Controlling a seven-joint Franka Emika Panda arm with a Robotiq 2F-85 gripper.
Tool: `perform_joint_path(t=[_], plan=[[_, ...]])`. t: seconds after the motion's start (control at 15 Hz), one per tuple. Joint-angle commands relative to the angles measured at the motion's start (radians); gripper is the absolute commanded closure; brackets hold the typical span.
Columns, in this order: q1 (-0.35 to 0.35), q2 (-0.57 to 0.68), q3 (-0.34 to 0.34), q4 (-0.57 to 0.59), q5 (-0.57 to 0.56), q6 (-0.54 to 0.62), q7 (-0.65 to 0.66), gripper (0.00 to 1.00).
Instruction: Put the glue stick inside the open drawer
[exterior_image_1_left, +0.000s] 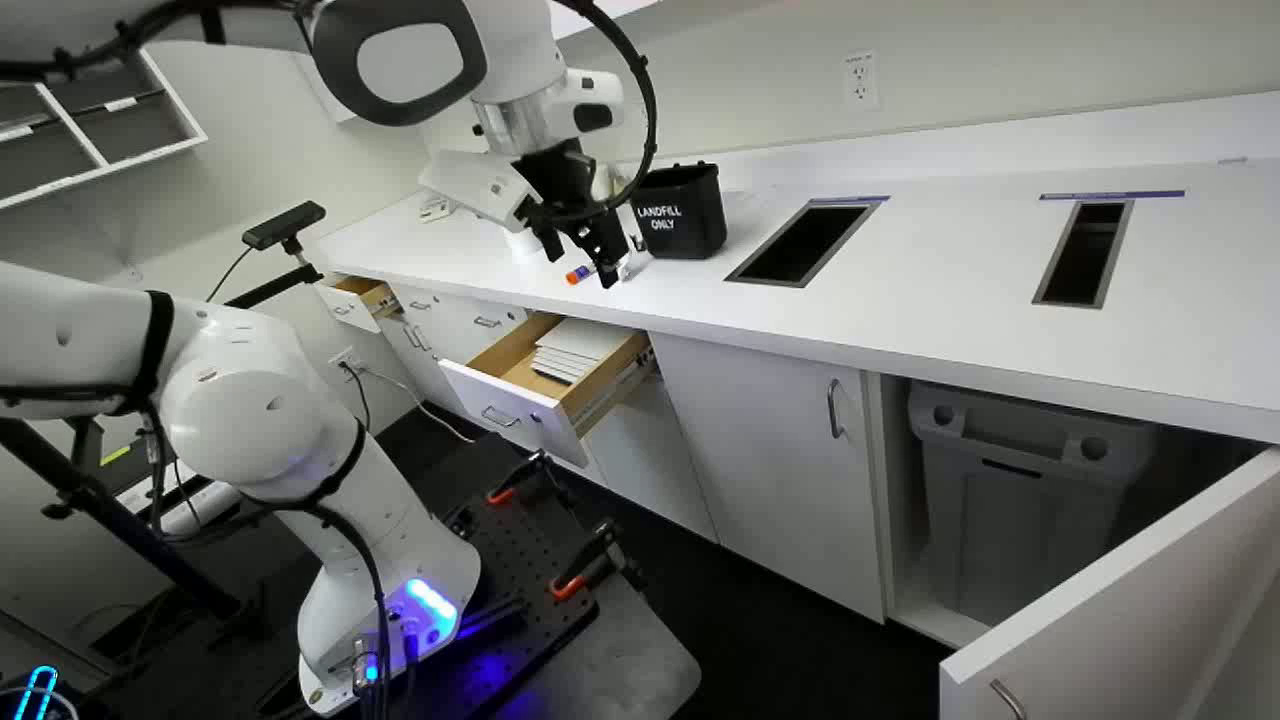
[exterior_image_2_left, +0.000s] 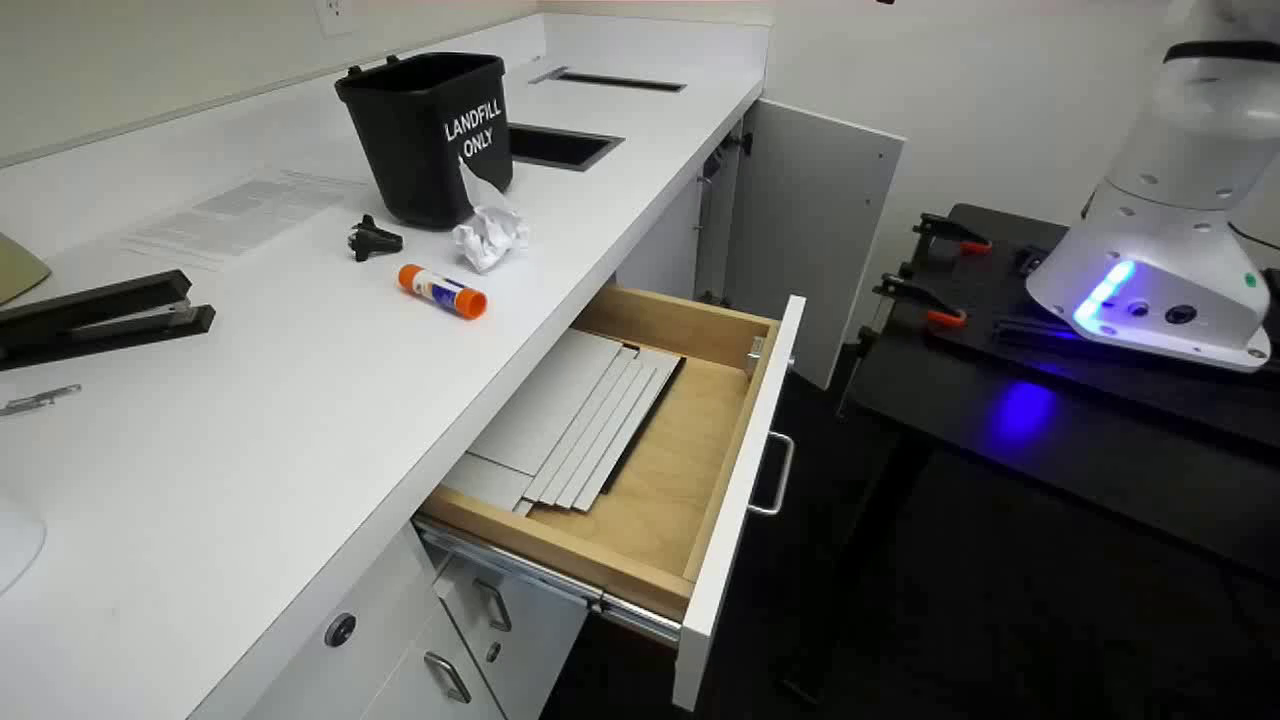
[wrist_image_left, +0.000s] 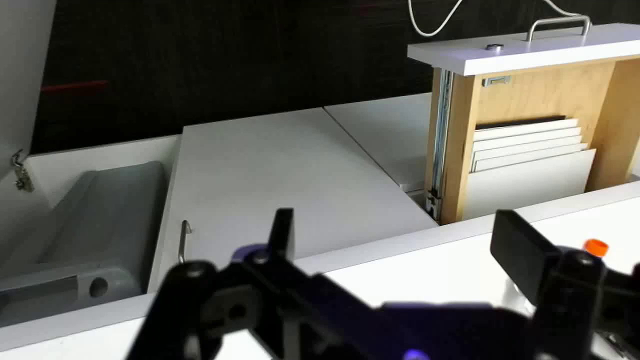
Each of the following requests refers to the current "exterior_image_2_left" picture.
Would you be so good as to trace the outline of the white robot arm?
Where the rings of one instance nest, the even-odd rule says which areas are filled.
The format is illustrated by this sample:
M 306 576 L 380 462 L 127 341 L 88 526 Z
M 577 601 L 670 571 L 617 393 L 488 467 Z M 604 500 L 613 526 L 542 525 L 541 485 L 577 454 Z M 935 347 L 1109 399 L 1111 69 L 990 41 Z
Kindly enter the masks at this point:
M 1081 341 L 1259 371 L 1273 293 L 1235 209 L 1280 150 L 1280 0 L 1192 0 L 1150 97 L 1028 297 Z

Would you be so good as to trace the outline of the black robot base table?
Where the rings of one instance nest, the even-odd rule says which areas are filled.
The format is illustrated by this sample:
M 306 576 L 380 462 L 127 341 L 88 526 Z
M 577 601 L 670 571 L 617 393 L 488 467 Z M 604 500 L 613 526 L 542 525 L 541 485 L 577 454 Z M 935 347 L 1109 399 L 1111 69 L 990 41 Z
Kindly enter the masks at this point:
M 954 204 L 995 248 L 919 238 L 897 273 L 966 312 L 941 330 L 891 316 L 854 365 L 846 399 L 1059 496 L 1169 537 L 1266 583 L 1280 581 L 1280 377 L 1239 377 L 1076 341 L 1022 297 L 1059 222 Z

